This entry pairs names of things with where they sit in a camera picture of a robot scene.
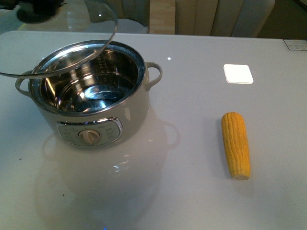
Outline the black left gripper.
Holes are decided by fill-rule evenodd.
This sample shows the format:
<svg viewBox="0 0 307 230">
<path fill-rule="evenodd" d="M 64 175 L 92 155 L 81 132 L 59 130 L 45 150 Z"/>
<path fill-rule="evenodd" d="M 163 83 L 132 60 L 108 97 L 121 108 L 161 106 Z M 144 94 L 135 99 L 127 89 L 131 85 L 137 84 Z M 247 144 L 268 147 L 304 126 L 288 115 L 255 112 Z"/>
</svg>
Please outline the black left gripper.
<svg viewBox="0 0 307 230">
<path fill-rule="evenodd" d="M 43 23 L 54 17 L 63 0 L 1 0 L 0 8 L 13 11 L 17 7 L 16 17 L 23 23 Z"/>
</svg>

